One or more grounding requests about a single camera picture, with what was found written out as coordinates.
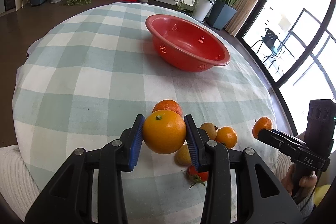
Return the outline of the white knit sleeve forearm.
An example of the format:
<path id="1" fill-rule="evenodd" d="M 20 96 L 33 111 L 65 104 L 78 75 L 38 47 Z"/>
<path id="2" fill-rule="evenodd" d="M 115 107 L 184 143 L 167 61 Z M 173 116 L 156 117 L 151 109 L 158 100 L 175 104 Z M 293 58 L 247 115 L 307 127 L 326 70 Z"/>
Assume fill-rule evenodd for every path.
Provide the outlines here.
<path id="1" fill-rule="evenodd" d="M 2 147 L 0 155 L 1 195 L 14 213 L 24 221 L 40 191 L 17 145 Z"/>

